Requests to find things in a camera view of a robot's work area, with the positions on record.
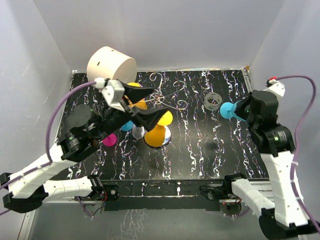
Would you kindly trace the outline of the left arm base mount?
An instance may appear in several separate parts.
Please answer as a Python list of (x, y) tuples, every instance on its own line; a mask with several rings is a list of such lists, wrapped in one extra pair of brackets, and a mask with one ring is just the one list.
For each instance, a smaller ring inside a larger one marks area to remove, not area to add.
[(119, 198), (119, 187), (116, 184), (104, 184), (101, 189), (89, 196), (80, 197), (83, 212), (92, 220), (107, 209), (107, 204), (116, 203)]

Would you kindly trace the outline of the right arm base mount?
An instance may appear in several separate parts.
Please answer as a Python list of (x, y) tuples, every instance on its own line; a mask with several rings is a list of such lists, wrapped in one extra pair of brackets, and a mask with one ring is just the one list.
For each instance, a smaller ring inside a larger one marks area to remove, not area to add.
[(250, 211), (249, 207), (243, 209), (243, 200), (231, 193), (224, 185), (201, 185), (199, 191), (207, 200), (219, 203), (220, 211), (224, 217), (235, 219), (246, 215)]

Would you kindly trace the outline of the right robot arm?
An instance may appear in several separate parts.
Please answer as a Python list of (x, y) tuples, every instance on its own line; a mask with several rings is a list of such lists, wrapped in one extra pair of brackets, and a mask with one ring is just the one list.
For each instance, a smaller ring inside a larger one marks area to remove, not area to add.
[(243, 100), (225, 102), (220, 107), (223, 118), (236, 118), (248, 124), (251, 139), (268, 172), (273, 200), (254, 189), (241, 173), (225, 176), (223, 194), (230, 199), (240, 197), (258, 217), (261, 231), (269, 240), (290, 239), (320, 230), (319, 222), (300, 205), (298, 189), (292, 188), (296, 147), (290, 130), (277, 123), (279, 99), (284, 94), (283, 89), (254, 90)]

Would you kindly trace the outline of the clear wine glass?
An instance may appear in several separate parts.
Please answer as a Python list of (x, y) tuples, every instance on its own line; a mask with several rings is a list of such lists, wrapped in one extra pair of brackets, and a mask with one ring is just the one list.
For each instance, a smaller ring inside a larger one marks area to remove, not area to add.
[(145, 128), (143, 126), (136, 126), (134, 124), (131, 133), (136, 140), (142, 139), (145, 135)]

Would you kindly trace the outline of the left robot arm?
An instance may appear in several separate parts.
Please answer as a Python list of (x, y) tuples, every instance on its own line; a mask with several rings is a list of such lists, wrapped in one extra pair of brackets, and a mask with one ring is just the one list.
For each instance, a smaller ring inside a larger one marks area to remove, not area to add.
[(151, 87), (136, 87), (118, 79), (98, 77), (72, 89), (72, 93), (92, 86), (99, 89), (107, 103), (102, 113), (87, 104), (78, 105), (67, 117), (68, 130), (57, 142), (45, 142), (46, 153), (15, 173), (3, 173), (0, 187), (6, 212), (28, 213), (52, 200), (85, 197), (97, 200), (104, 188), (97, 175), (71, 180), (54, 180), (54, 176), (95, 153), (102, 140), (133, 122), (147, 131), (155, 128), (166, 107), (140, 109), (136, 103), (154, 93)]

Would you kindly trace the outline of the orange wine glass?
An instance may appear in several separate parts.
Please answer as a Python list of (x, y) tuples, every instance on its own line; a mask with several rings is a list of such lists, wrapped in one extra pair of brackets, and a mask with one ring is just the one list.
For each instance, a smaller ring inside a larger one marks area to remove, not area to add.
[(144, 135), (144, 141), (153, 148), (161, 148), (169, 143), (172, 137), (169, 125), (173, 121), (173, 115), (168, 110), (157, 122), (156, 126), (147, 131)]
[[(141, 87), (138, 83), (134, 83), (133, 85), (131, 83), (127, 84), (127, 85), (130, 85), (130, 86), (135, 86), (135, 87)], [(131, 102), (128, 104), (130, 107), (133, 107), (133, 106), (136, 106), (136, 107), (139, 107), (139, 106), (143, 106), (142, 109), (146, 109), (146, 107), (144, 107), (145, 103), (143, 103), (143, 101), (145, 100), (145, 98), (143, 98), (142, 100), (140, 100), (139, 102), (137, 103), (134, 103), (132, 104)]]

